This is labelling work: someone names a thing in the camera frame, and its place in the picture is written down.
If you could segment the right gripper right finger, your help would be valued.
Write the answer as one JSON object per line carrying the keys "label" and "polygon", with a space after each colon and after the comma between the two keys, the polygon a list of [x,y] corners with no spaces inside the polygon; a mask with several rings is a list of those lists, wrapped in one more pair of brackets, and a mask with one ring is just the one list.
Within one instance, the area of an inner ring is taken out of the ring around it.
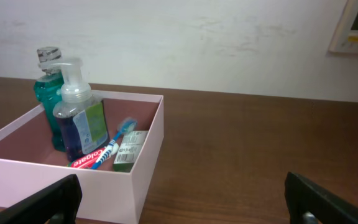
{"label": "right gripper right finger", "polygon": [[356,206],[294,172],[285,179],[285,200],[291,224],[358,223]]}

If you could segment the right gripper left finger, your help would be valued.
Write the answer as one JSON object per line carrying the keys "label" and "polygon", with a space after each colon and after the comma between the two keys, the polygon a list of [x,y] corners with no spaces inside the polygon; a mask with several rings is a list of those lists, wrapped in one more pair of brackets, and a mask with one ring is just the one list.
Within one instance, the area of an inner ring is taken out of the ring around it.
{"label": "right gripper left finger", "polygon": [[0,224],[72,224],[82,199],[77,175],[70,174],[0,212]]}

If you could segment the Colgate toothpaste tube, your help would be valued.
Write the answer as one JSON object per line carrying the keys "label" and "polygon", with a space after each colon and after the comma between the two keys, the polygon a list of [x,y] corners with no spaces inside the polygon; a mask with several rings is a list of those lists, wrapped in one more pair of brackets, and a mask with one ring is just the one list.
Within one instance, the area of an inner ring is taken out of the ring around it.
{"label": "Colgate toothpaste tube", "polygon": [[67,167],[90,169],[106,147],[99,148],[67,165]]}

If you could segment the purple pump soap bottle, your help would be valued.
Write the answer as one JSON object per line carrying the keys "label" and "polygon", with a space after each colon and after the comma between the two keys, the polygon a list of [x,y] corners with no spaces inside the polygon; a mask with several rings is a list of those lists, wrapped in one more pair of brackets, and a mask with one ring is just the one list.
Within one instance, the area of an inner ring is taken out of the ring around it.
{"label": "purple pump soap bottle", "polygon": [[103,99],[94,95],[90,84],[83,80],[82,65],[78,57],[39,63],[42,69],[59,68],[62,72],[62,101],[54,106],[53,116],[70,162],[107,146],[109,142]]}

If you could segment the green white soap box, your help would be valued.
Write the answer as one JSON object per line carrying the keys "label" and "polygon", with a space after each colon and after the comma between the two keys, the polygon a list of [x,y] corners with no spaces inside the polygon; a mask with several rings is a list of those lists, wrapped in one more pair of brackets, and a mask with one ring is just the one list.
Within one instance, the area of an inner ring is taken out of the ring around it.
{"label": "green white soap box", "polygon": [[132,131],[124,135],[112,168],[116,172],[130,172],[144,145],[148,131]]}

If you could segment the blue white toothbrush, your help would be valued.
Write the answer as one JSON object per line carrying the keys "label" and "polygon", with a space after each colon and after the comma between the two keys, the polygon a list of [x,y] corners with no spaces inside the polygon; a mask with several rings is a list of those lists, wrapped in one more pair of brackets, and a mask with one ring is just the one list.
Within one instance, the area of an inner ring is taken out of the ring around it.
{"label": "blue white toothbrush", "polygon": [[101,155],[97,158],[96,162],[92,165],[91,169],[96,170],[107,158],[109,158],[114,150],[116,141],[123,135],[133,131],[137,126],[137,120],[132,118],[124,119],[121,124],[117,127],[116,135],[110,140],[106,148],[103,150]]}

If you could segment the teal mouthwash bottle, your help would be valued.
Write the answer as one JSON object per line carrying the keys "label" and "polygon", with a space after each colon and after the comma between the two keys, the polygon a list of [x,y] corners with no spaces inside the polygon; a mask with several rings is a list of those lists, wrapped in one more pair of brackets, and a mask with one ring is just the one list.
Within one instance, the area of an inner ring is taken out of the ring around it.
{"label": "teal mouthwash bottle", "polygon": [[53,115],[55,105],[62,100],[60,89],[64,83],[62,72],[59,68],[44,69],[43,76],[38,78],[34,84],[34,93],[39,102],[43,104],[44,110],[52,130],[52,143],[57,151],[65,152],[60,127]]}

